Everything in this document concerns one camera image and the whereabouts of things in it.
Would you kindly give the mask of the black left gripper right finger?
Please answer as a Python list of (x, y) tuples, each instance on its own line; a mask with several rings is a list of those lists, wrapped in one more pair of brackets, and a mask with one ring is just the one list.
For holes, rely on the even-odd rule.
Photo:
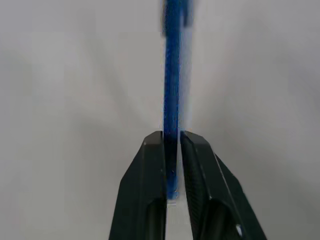
[(209, 142), (183, 131), (180, 145), (193, 239), (266, 239), (240, 182)]

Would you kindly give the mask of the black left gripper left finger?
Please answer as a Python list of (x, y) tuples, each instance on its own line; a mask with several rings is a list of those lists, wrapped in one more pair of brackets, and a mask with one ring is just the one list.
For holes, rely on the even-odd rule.
[(111, 240), (163, 240), (167, 178), (163, 133), (146, 136), (123, 175), (109, 233)]

